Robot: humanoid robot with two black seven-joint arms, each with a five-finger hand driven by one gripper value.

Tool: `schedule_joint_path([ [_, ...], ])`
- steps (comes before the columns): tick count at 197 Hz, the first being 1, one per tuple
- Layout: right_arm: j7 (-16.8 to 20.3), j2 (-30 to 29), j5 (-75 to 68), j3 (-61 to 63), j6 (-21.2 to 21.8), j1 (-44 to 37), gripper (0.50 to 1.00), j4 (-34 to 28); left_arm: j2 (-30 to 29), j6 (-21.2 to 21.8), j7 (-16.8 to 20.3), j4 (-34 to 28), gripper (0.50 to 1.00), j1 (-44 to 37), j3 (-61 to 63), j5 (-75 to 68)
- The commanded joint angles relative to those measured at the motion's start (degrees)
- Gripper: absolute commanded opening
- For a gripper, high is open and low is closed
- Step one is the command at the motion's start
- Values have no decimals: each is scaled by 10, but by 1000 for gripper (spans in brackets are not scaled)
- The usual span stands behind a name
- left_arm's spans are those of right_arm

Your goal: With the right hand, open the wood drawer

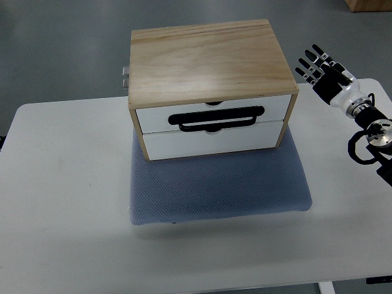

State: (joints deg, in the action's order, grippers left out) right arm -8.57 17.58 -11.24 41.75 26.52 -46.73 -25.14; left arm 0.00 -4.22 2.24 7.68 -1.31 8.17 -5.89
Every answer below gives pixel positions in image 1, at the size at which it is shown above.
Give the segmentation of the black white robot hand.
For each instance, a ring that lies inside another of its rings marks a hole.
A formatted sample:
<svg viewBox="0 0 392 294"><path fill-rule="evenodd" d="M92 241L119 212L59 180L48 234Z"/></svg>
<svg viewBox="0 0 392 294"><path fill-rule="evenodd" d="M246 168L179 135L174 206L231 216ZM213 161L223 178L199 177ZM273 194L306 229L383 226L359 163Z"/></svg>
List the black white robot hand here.
<svg viewBox="0 0 392 294"><path fill-rule="evenodd" d="M295 72L312 86L324 103L340 108L349 118L354 118L363 108L372 105L372 99L360 91L359 81L339 62L318 45L304 52L300 67Z"/></svg>

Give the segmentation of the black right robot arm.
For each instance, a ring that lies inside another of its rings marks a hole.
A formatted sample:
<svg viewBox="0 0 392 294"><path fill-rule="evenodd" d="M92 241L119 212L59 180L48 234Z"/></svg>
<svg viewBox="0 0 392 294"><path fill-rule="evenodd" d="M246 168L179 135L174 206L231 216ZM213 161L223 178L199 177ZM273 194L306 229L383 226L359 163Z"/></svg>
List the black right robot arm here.
<svg viewBox="0 0 392 294"><path fill-rule="evenodd" d="M391 119L387 118L375 107L375 95L370 93L368 99L355 107L353 112L355 122L362 128L348 141L349 156L358 164L372 165L380 163L376 173L388 184L391 184ZM361 139L367 140L366 149L372 155L371 159L361 159L356 154L356 143Z"/></svg>

